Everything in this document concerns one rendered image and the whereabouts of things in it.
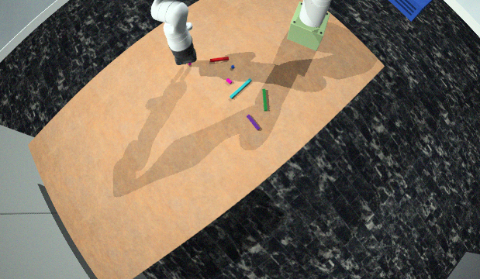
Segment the turquoise rod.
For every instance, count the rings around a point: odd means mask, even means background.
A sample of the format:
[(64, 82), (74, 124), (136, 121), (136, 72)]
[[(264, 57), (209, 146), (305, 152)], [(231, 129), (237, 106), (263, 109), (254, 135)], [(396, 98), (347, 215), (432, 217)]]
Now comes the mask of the turquoise rod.
[(249, 78), (244, 84), (242, 84), (232, 95), (230, 98), (234, 98), (241, 90), (243, 90), (252, 80)]

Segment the purple rod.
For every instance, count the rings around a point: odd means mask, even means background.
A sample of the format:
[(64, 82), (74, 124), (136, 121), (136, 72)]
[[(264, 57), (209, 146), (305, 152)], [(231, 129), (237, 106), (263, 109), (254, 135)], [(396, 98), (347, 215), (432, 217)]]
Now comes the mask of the purple rod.
[(251, 118), (250, 115), (247, 115), (247, 118), (250, 120), (250, 122), (254, 125), (254, 127), (256, 128), (256, 130), (259, 130), (260, 127), (257, 125), (257, 123)]

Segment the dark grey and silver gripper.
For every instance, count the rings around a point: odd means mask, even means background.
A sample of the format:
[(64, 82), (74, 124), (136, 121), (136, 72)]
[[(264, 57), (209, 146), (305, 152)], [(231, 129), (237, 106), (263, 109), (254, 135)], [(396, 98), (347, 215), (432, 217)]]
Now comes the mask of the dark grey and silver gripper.
[[(192, 29), (192, 23), (187, 22), (187, 27), (188, 31), (190, 31)], [(188, 35), (184, 40), (178, 43), (172, 43), (170, 41), (167, 42), (171, 52), (175, 56), (174, 60), (177, 65), (189, 64), (197, 61), (197, 56), (190, 32), (188, 32)]]

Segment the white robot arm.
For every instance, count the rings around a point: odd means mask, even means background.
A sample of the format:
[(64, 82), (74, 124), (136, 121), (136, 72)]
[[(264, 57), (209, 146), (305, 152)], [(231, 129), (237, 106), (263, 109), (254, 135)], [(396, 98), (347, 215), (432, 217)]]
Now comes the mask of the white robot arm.
[[(303, 0), (299, 17), (307, 26), (320, 26), (325, 19), (331, 0)], [(178, 43), (188, 35), (188, 7), (175, 0), (154, 0), (151, 7), (152, 17), (164, 24), (167, 40)], [(170, 25), (171, 24), (171, 25)]]

